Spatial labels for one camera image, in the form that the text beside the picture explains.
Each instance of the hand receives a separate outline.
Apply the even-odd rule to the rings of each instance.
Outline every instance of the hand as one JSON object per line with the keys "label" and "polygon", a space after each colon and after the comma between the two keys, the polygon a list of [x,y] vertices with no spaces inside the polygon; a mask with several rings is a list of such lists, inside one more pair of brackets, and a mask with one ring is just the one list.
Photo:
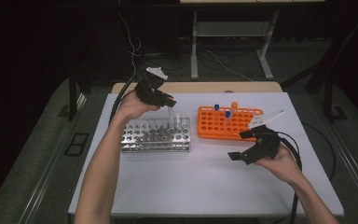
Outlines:
{"label": "hand", "polygon": [[278,149],[278,155],[273,160],[270,157],[266,157],[255,162],[255,164],[270,170],[281,181],[284,181],[289,185],[293,185],[297,181],[305,178],[298,168],[292,152],[282,144],[280,144]]}
{"label": "hand", "polygon": [[144,112],[156,110],[159,110],[159,106],[143,103],[133,91],[122,99],[115,117],[123,118],[128,122],[130,119],[138,119]]}

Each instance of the clear test tube rack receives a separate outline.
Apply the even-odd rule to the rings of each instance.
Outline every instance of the clear test tube rack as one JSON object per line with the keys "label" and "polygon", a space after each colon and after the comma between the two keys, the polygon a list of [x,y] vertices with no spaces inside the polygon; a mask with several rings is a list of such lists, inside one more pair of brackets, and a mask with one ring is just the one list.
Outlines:
{"label": "clear test tube rack", "polygon": [[121,151],[190,151],[190,118],[133,119],[125,127]]}

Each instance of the orange test tube rack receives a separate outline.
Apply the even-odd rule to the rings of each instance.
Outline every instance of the orange test tube rack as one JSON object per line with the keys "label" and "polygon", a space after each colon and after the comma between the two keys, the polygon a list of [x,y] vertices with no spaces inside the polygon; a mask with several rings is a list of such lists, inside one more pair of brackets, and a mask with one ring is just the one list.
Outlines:
{"label": "orange test tube rack", "polygon": [[253,116],[262,115],[261,109],[236,108],[229,118],[225,117],[226,111],[231,107],[213,106],[199,107],[198,132],[201,138],[254,141],[255,138],[242,139],[240,132],[249,131],[248,124]]}

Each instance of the white tabletop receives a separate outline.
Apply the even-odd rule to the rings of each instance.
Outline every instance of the white tabletop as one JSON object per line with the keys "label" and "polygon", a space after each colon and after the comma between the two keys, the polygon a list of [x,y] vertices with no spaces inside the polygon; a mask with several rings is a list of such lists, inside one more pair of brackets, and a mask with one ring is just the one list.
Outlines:
{"label": "white tabletop", "polygon": [[[109,94],[88,157],[69,207],[74,214],[83,176],[108,124],[116,94]],[[290,134],[298,143],[303,172],[336,216],[342,205],[332,188],[295,109],[285,92],[277,93],[175,93],[175,112],[186,112],[191,121],[191,149],[185,152],[122,154],[112,216],[130,217],[270,217],[290,214],[294,192],[269,171],[227,155],[254,143],[198,138],[197,111],[201,105],[284,109],[268,123],[272,130]],[[167,107],[142,118],[168,117]],[[301,206],[297,212],[304,214]]]}

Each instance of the white plastic part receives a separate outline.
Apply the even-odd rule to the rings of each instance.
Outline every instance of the white plastic part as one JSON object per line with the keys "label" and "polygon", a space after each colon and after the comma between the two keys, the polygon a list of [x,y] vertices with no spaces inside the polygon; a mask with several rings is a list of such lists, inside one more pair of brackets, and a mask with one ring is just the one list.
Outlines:
{"label": "white plastic part", "polygon": [[285,111],[282,109],[277,112],[254,116],[252,118],[252,120],[249,122],[248,127],[252,129],[252,128],[264,125],[264,124],[272,121],[273,119],[276,119],[277,117],[283,115],[284,113],[285,113]]}
{"label": "white plastic part", "polygon": [[165,76],[165,75],[164,75],[164,73],[161,71],[161,68],[160,68],[160,67],[159,67],[159,68],[147,67],[147,68],[146,68],[146,71],[149,72],[149,73],[151,73],[151,74],[153,74],[153,75],[155,75],[155,76],[161,77],[161,78],[163,78],[163,79],[165,79],[165,80],[168,79],[168,76]]}

